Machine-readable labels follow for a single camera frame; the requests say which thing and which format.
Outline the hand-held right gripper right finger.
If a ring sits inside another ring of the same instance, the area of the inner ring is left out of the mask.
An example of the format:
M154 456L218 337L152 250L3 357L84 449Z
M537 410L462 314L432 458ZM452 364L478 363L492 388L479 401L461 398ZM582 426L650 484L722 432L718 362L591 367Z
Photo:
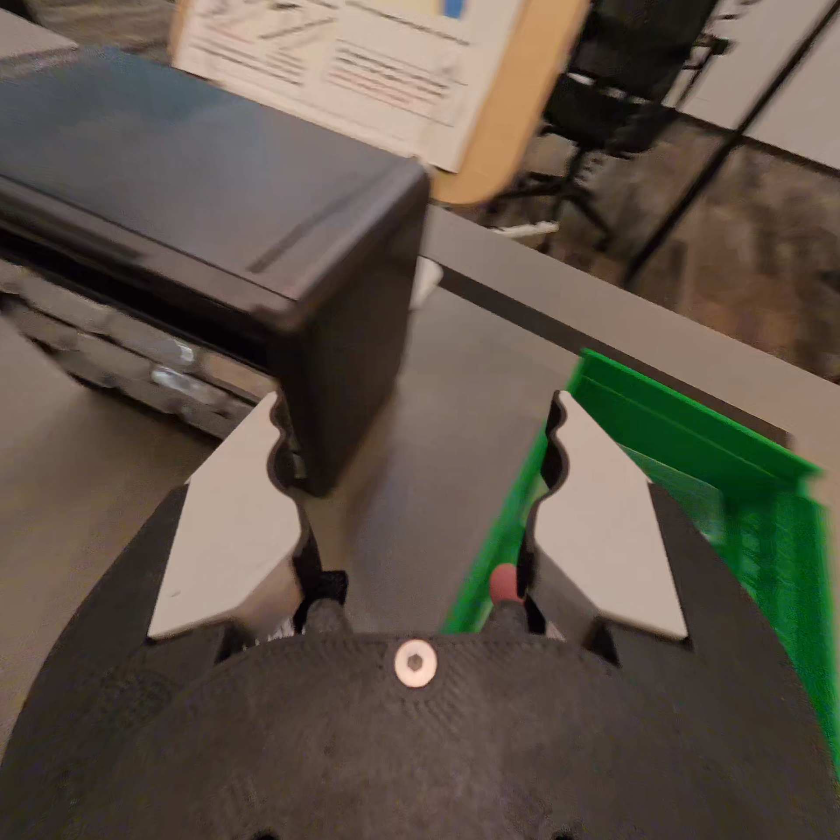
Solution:
M606 622L688 638L652 482L567 391L553 394L520 547L520 592L567 643Z

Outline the printed instruction sheet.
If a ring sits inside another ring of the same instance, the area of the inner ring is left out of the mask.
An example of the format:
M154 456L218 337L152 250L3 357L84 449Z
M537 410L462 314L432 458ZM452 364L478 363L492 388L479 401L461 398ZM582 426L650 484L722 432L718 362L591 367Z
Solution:
M174 67L457 173L517 1L187 2Z

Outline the black office chair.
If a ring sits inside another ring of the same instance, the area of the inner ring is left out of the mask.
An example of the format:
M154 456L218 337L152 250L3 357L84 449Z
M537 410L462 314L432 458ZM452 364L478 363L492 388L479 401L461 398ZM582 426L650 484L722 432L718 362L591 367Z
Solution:
M648 151L672 120L665 100L701 44L718 2L592 2L567 65L542 111L538 135L572 143L561 175L519 175L490 202L496 208L517 199L553 200L550 224L563 207L575 207L602 236L595 250L607 251L614 232L594 205L585 183L596 154L628 160Z

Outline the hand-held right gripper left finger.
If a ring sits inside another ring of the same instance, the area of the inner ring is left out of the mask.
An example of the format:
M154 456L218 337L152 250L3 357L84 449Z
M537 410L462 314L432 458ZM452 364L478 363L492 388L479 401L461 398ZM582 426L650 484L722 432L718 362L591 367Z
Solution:
M303 601L295 559L309 529L270 476L281 442L276 402L264 397L185 484L149 639L232 623L263 640L291 624Z

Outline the green plastic bin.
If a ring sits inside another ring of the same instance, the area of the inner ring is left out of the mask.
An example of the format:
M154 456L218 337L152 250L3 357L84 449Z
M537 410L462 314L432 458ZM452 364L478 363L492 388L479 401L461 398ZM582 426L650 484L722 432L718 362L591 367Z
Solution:
M818 468L638 362L583 350L565 390L682 507L752 598L838 768L830 519L811 494Z

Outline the stack of clear drawers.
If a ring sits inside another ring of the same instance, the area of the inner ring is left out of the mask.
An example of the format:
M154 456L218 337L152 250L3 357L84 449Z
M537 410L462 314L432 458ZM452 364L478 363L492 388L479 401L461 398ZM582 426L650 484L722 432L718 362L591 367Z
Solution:
M2 262L2 314L67 373L224 439L276 384L265 374Z

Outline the black floor stand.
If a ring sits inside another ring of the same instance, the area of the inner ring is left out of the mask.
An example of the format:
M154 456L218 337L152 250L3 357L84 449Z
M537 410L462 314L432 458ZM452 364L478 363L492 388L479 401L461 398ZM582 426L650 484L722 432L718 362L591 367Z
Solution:
M731 129L726 134L724 140L705 163L696 178L687 186L676 204L673 205L659 226L656 227L655 231L645 241L644 246L630 259L619 284L620 288L632 293L636 292L639 277L648 261L654 257L677 225L682 221L683 217L688 213L697 198L718 175L730 153L744 141L753 125L759 120L759 117L763 116L763 113L769 108L773 100L789 84L802 62L824 38L826 31L838 16L838 12L838 1L832 1L826 6L821 17L789 54L783 66L776 72L766 88L761 91L741 121L734 129Z

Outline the white stand base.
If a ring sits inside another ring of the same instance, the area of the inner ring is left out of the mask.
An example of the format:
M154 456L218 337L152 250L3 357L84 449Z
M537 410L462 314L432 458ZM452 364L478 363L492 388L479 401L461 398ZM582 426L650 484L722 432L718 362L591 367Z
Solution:
M413 280L410 309L423 306L427 297L438 286L444 275L444 269L437 262L426 257L418 257Z

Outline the black drawer cabinet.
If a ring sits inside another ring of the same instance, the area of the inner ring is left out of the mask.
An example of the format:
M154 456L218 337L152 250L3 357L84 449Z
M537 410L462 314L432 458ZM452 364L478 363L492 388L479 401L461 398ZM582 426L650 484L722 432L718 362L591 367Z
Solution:
M315 497L393 390L429 179L117 49L3 68L2 259L276 380Z

